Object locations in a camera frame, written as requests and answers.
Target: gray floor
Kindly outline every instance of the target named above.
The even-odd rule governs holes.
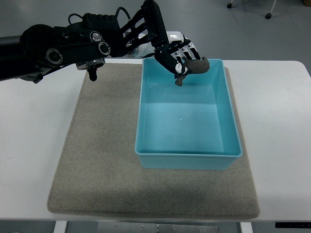
[[[302,0],[278,0],[271,19],[266,19],[265,14],[270,11],[272,0],[234,0],[231,9],[226,7],[229,0],[156,2],[166,30],[181,31],[202,56],[223,60],[295,60],[302,62],[311,74],[311,7],[305,7]],[[112,15],[123,6],[133,16],[142,3],[143,0],[0,1],[0,36],[20,35],[34,24],[67,26],[71,13]],[[120,13],[120,24],[125,21]],[[0,221],[0,232],[19,231],[21,224],[27,227],[30,223]],[[51,232],[48,229],[54,223],[35,222],[35,227],[40,229],[42,224],[46,230],[37,232]],[[272,222],[254,223],[253,229],[256,233],[293,232],[275,229]],[[86,231],[82,225],[70,223],[68,232]]]

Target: robotic arm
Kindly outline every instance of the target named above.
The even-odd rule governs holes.
[[[118,23],[123,10],[129,21],[122,28]],[[71,23],[78,16],[81,22]],[[209,62],[200,57],[192,42],[180,32],[167,32],[159,6],[154,0],[145,0],[131,19],[123,7],[115,15],[71,14],[67,27],[31,26],[22,36],[0,38],[0,81],[21,78],[38,83],[45,75],[76,64],[97,79],[97,68],[106,57],[148,57],[155,59],[175,75],[176,84],[191,73],[209,70]]]

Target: caster wheel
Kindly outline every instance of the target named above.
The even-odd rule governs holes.
[[[270,14],[270,13],[266,14],[266,18],[267,18],[267,19],[270,19],[271,16],[272,16],[272,14]]]

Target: felt mat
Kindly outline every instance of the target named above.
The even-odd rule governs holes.
[[[141,167],[134,152],[141,69],[142,65],[105,64],[96,82],[86,75],[48,210],[144,219],[257,217],[257,195],[228,70],[243,156],[228,169],[216,171]]]

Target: dark object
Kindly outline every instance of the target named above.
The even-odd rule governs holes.
[[[272,14],[270,14],[270,13],[267,13],[267,14],[266,14],[266,18],[267,18],[267,19],[270,19],[271,16],[272,16]]]
[[[209,61],[206,57],[202,57],[202,60],[189,60],[187,57],[183,57],[183,60],[188,69],[187,74],[203,74],[209,70]],[[175,74],[175,84],[182,86],[187,74]]]
[[[311,228],[311,222],[276,222],[276,228]]]

